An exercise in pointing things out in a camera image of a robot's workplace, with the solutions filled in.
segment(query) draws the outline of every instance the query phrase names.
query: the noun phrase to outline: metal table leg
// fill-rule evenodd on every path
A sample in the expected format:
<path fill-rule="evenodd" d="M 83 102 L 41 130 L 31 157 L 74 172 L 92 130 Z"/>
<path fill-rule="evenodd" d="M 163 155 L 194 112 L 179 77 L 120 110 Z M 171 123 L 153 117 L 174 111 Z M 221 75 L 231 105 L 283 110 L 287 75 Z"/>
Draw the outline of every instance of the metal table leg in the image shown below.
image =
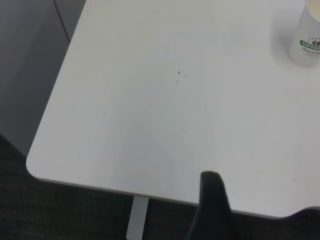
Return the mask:
<path fill-rule="evenodd" d="M 142 240 L 149 198 L 135 196 L 133 198 L 129 225 L 126 232 L 127 240 Z"/>

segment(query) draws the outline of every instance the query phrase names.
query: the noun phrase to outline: green logo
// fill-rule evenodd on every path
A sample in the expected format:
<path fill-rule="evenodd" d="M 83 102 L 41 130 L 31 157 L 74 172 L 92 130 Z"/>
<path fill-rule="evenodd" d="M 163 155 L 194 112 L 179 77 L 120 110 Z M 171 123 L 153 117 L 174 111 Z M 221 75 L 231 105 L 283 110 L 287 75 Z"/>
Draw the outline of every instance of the green logo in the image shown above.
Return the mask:
<path fill-rule="evenodd" d="M 315 41 L 314 40 L 314 41 L 312 41 L 312 44 L 310 44 L 308 42 L 300 40 L 300 44 L 302 46 L 304 46 L 305 48 L 316 50 L 316 51 L 320 51 L 320 41 Z"/>

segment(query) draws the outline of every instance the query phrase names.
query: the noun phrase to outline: paper cup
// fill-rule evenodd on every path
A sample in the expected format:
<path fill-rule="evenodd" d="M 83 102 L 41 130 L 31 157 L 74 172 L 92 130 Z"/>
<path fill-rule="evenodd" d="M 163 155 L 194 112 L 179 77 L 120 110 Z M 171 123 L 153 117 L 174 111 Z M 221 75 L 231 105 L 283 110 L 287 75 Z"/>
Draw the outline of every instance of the paper cup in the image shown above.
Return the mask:
<path fill-rule="evenodd" d="M 318 65 L 320 61 L 320 0 L 306 0 L 289 56 L 294 63 L 303 67 Z"/>

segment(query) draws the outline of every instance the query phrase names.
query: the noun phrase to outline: table top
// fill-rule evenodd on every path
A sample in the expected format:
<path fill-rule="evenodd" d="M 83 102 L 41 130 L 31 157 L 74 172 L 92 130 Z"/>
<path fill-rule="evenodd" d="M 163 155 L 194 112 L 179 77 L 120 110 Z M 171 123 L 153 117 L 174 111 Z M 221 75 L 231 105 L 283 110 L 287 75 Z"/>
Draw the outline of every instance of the table top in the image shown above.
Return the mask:
<path fill-rule="evenodd" d="M 220 173 L 235 211 L 320 206 L 320 67 L 288 48 L 303 0 L 87 0 L 28 171 L 197 204 Z"/>

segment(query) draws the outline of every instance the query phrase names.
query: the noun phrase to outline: gray cabinet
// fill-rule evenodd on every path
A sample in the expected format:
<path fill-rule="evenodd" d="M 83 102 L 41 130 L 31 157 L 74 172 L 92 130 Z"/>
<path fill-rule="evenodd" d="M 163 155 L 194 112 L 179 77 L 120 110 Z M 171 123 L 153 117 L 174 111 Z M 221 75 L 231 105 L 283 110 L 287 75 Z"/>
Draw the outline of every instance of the gray cabinet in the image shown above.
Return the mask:
<path fill-rule="evenodd" d="M 53 0 L 0 1 L 0 134 L 25 156 L 68 46 Z"/>
<path fill-rule="evenodd" d="M 86 0 L 55 0 L 66 33 L 71 40 Z"/>

